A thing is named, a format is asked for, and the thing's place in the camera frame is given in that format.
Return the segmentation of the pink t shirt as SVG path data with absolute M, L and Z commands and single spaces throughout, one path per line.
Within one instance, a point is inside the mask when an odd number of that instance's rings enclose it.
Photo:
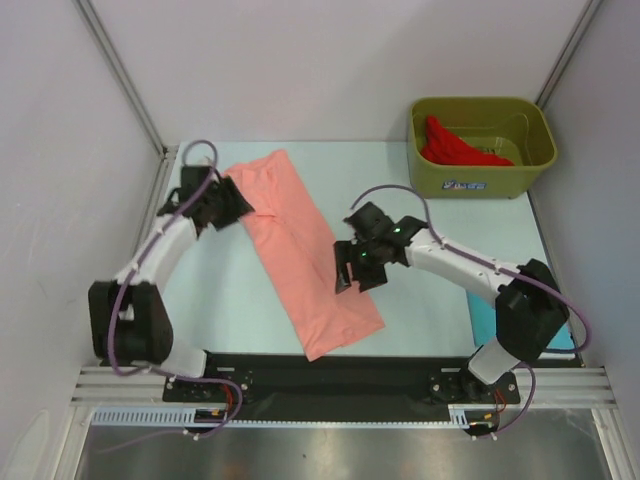
M 335 235 L 284 150 L 225 171 L 254 211 L 242 218 L 310 361 L 385 327 L 366 293 L 335 292 Z

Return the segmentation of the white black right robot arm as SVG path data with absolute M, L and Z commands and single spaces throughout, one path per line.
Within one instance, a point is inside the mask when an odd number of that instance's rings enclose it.
M 438 236 L 426 221 L 393 221 L 372 202 L 343 221 L 353 237 L 334 244 L 337 293 L 353 283 L 362 292 L 382 286 L 386 265 L 401 264 L 442 277 L 493 308 L 494 336 L 459 375 L 468 399 L 486 400 L 511 369 L 537 360 L 569 318 L 550 269 L 538 260 L 503 265 Z

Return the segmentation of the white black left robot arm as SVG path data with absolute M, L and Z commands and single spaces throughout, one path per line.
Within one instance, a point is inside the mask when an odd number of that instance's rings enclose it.
M 147 367 L 186 379 L 197 398 L 214 397 L 221 376 L 209 352 L 174 335 L 163 293 L 181 257 L 208 227 L 220 231 L 253 212 L 232 178 L 207 166 L 181 169 L 180 184 L 157 211 L 146 240 L 112 280 L 88 290 L 95 355 L 126 376 Z

